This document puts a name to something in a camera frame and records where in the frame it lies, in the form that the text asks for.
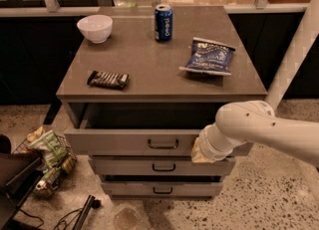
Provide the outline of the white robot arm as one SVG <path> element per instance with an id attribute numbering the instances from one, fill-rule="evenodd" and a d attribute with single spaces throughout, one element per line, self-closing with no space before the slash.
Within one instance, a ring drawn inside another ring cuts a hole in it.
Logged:
<path id="1" fill-rule="evenodd" d="M 202 129 L 190 156 L 194 163 L 215 163 L 247 143 L 261 143 L 319 167 L 319 123 L 276 117 L 263 101 L 226 104 L 215 122 Z"/>

